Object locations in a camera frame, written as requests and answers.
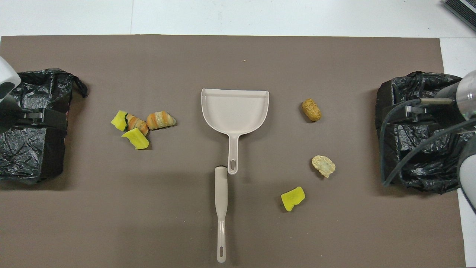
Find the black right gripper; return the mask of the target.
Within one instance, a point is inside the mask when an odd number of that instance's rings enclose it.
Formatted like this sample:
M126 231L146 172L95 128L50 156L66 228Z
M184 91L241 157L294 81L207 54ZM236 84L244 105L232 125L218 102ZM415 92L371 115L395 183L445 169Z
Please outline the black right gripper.
M467 121L464 110L465 99L459 83L454 83L442 88L436 93L435 98L447 98L452 100L449 105L439 105L434 113L435 120L443 128L449 128ZM391 111L394 111L389 117L387 125L430 125L434 123L434 118L427 108L423 108L421 105L399 105L400 104L388 106L382 110L383 121Z

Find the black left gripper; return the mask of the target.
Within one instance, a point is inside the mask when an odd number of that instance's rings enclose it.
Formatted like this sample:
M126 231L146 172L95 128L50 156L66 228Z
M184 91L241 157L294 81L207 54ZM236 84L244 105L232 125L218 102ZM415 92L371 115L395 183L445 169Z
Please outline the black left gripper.
M49 108L22 109L15 98L3 98L0 103L0 132L12 129L19 119L27 128L66 130L67 114Z

